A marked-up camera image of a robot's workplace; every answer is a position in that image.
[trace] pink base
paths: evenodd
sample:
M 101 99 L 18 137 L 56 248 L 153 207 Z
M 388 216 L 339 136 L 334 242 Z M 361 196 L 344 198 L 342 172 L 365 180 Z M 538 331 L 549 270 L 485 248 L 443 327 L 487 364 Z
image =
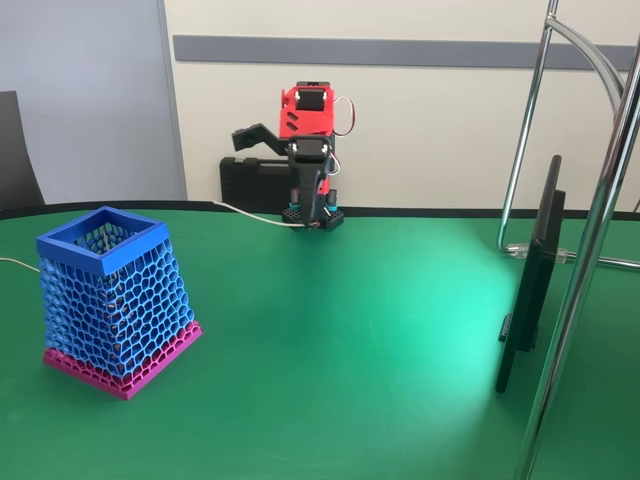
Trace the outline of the pink base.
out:
M 173 339 L 147 358 L 133 374 L 129 373 L 123 378 L 115 377 L 101 368 L 95 368 L 90 363 L 78 361 L 55 348 L 46 349 L 42 361 L 122 400 L 129 400 L 200 335 L 202 335 L 202 328 L 198 322 L 189 323 L 180 329 Z

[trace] gray stripe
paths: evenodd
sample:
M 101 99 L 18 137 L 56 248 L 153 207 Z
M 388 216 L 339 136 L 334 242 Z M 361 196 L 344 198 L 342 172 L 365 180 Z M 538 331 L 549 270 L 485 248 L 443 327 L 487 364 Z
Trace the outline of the gray stripe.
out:
M 175 58 L 187 62 L 379 65 L 410 67 L 533 68 L 537 43 L 448 42 L 174 35 Z M 634 48 L 598 47 L 621 71 L 628 71 Z M 572 45 L 553 44 L 546 68 L 591 70 Z

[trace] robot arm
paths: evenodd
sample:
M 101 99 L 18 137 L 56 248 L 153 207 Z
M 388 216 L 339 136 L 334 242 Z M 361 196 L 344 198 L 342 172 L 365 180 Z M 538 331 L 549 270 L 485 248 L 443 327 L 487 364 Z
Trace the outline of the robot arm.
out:
M 329 187 L 329 172 L 335 168 L 333 103 L 328 83 L 298 82 L 282 93 L 279 137 L 261 123 L 232 135 L 236 151 L 265 143 L 276 154 L 287 156 L 295 187 L 290 208 L 283 212 L 286 222 L 331 229 L 343 221 L 336 191 Z

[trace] green table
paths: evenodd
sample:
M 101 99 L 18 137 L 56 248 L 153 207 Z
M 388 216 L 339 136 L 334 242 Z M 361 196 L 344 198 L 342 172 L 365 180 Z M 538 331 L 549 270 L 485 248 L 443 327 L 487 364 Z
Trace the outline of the green table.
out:
M 522 261 L 496 219 L 350 218 L 330 234 L 237 214 L 166 221 L 205 334 L 123 402 L 41 363 L 38 276 L 0 263 L 0 478 L 510 479 L 571 266 L 558 265 L 536 350 L 493 383 Z M 79 213 L 0 221 L 0 256 Z M 567 220 L 565 247 L 584 222 Z M 513 220 L 509 241 L 530 235 Z M 605 254 L 640 258 L 640 223 Z M 637 479 L 640 275 L 600 268 L 536 479 Z

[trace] black chair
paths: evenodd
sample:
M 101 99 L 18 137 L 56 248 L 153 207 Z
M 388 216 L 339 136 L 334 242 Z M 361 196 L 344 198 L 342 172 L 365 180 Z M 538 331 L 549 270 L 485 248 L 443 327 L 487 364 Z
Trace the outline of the black chair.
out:
M 16 92 L 0 92 L 0 210 L 44 205 L 24 140 Z

